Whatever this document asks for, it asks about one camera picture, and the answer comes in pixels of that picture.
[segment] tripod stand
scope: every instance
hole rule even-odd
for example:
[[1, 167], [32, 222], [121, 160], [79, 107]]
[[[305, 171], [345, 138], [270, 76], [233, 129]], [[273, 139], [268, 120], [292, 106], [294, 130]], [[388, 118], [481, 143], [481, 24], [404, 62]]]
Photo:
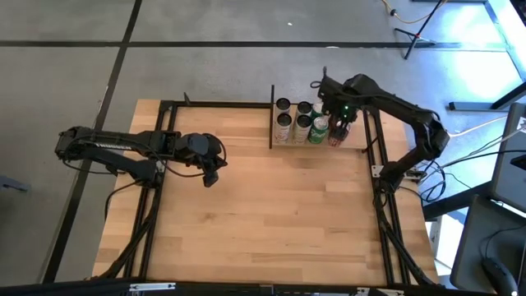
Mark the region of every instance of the tripod stand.
[[395, 31], [398, 31], [400, 33], [404, 33], [406, 34], [407, 36], [409, 37], [412, 37], [411, 39], [411, 44], [409, 45], [409, 49], [408, 49], [408, 52], [405, 54], [404, 56], [404, 59], [408, 59], [409, 58], [409, 54], [411, 54], [411, 51], [414, 49], [414, 47], [417, 45], [417, 43], [426, 43], [428, 44], [429, 46], [432, 46], [432, 45], [435, 45], [436, 42], [433, 41], [433, 40], [430, 40], [430, 39], [425, 39], [423, 37], [421, 37], [421, 33], [422, 31], [424, 30], [424, 28], [426, 27], [427, 23], [429, 22], [429, 20], [433, 17], [433, 14], [435, 14], [436, 10], [438, 9], [438, 7], [441, 6], [442, 2], [444, 0], [438, 0], [438, 3], [435, 5], [435, 8], [433, 8], [433, 10], [431, 11], [431, 13], [429, 14], [429, 16], [427, 17], [426, 21], [424, 21], [424, 24], [422, 25], [422, 27], [420, 28], [420, 30], [418, 30], [418, 33], [414, 34], [414, 33], [411, 33], [411, 32], [408, 32], [406, 30], [402, 30], [402, 29], [399, 29], [399, 28], [394, 28]]

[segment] concrete floor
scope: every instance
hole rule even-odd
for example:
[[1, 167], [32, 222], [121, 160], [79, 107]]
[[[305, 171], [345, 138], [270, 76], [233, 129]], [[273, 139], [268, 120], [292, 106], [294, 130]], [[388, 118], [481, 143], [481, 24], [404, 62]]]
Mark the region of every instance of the concrete floor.
[[[434, 6], [391, 4], [406, 19]], [[4, 0], [0, 40], [120, 40], [132, 6], [132, 0]], [[407, 41], [393, 33], [396, 26], [418, 29], [389, 18], [380, 0], [149, 0], [132, 40]], [[446, 4], [424, 34], [440, 42], [501, 41], [482, 4]], [[32, 186], [29, 193], [0, 192], [0, 267], [10, 271], [0, 285], [39, 281], [75, 175], [53, 154], [57, 134], [92, 125], [116, 54], [116, 49], [0, 48], [0, 174]], [[127, 131], [137, 99], [182, 99], [183, 91], [193, 100], [267, 101], [276, 84], [277, 95], [313, 99], [308, 84], [327, 66], [340, 81], [366, 73], [384, 89], [436, 110], [454, 132], [500, 114], [451, 113], [448, 102], [491, 102], [521, 82], [508, 54], [498, 50], [417, 49], [408, 61], [402, 54], [398, 49], [128, 49], [104, 129]], [[477, 149], [503, 126], [501, 121], [452, 139], [439, 163]], [[450, 172], [474, 186], [491, 177], [494, 161], [473, 160]], [[113, 181], [89, 177], [58, 280], [90, 275]], [[446, 193], [462, 190], [448, 180]]]

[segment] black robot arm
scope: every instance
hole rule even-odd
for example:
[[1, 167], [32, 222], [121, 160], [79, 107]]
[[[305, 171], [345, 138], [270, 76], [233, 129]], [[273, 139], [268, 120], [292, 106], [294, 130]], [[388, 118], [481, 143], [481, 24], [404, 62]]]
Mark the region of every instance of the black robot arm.
[[413, 128], [416, 147], [400, 160], [390, 161], [380, 172], [382, 186], [388, 186], [391, 191], [398, 188], [405, 172], [416, 164], [439, 157], [450, 139], [436, 112], [422, 109], [382, 90], [364, 74], [340, 84], [328, 77], [324, 68], [319, 85], [313, 83], [311, 86], [319, 87], [318, 97], [323, 101], [323, 113], [335, 116], [342, 131], [356, 120], [358, 110], [366, 107], [384, 111]]
[[[166, 161], [176, 161], [187, 166], [193, 165], [203, 170], [206, 187], [218, 180], [217, 170], [227, 165], [219, 157], [223, 144], [210, 134], [192, 133], [182, 136], [180, 132], [122, 132], [95, 131], [88, 127], [72, 127], [60, 133], [55, 153], [64, 162], [71, 160], [92, 160], [104, 164], [109, 172], [117, 174], [124, 171], [143, 186], [155, 187], [160, 167], [183, 177], [166, 165]], [[133, 150], [147, 160], [132, 160], [111, 150]]]

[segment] wooden tabletop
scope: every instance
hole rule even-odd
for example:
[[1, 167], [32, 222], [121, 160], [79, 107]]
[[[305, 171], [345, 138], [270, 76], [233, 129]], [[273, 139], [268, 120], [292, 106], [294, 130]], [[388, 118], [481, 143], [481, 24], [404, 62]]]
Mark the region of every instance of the wooden tabletop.
[[[158, 100], [139, 100], [130, 132], [153, 130], [158, 107]], [[201, 178], [166, 173], [148, 279], [386, 284], [367, 155], [332, 147], [269, 150], [269, 116], [268, 109], [178, 109], [175, 129], [215, 134], [226, 146], [228, 166], [211, 188]], [[381, 118], [388, 155], [397, 160], [408, 149], [404, 126], [387, 114]], [[116, 187], [130, 181], [119, 176]], [[139, 192], [130, 187], [113, 197], [94, 275], [126, 246]], [[396, 201], [406, 248], [437, 280], [420, 201], [404, 190]], [[392, 247], [391, 254], [399, 281]]]

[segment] metal stand leg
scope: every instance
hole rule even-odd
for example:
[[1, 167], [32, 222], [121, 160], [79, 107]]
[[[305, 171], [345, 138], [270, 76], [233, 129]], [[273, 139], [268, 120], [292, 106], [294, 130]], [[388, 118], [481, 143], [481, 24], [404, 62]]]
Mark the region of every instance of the metal stand leg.
[[6, 176], [0, 176], [0, 189], [3, 188], [13, 188], [23, 192], [29, 191], [30, 186], [24, 183], [20, 183], [14, 179], [8, 178]]
[[485, 111], [508, 112], [508, 107], [518, 99], [526, 96], [526, 81], [505, 94], [495, 103], [450, 102], [451, 111]]
[[481, 197], [485, 196], [489, 192], [490, 183], [486, 182], [480, 184], [471, 189], [462, 191], [453, 195], [452, 197], [444, 198], [439, 201], [435, 201], [430, 205], [422, 208], [424, 213], [424, 219], [426, 221], [433, 220], [438, 216], [445, 215], [454, 210], [460, 210], [464, 207], [471, 205], [471, 201], [475, 195]]
[[401, 32], [401, 33], [404, 33], [406, 35], [409, 35], [409, 36], [413, 37], [413, 39], [411, 40], [411, 45], [409, 45], [408, 52], [405, 54], [404, 59], [408, 59], [409, 58], [409, 54], [411, 54], [411, 51], [413, 51], [413, 49], [414, 49], [415, 45], [417, 45], [418, 41], [426, 41], [426, 42], [429, 42], [431, 45], [436, 44], [435, 41], [422, 38], [420, 36], [420, 34], [422, 33], [422, 31], [424, 31], [424, 28], [426, 27], [427, 23], [433, 17], [433, 14], [435, 14], [436, 10], [438, 9], [438, 7], [441, 6], [441, 4], [442, 4], [442, 0], [438, 0], [438, 2], [435, 5], [435, 8], [433, 8], [431, 13], [427, 17], [426, 21], [424, 21], [424, 24], [422, 25], [420, 30], [418, 30], [418, 33], [414, 34], [414, 33], [411, 33], [411, 32], [407, 32], [406, 30], [399, 29], [399, 28], [395, 28], [394, 29], [395, 31], [398, 31], [398, 32]]

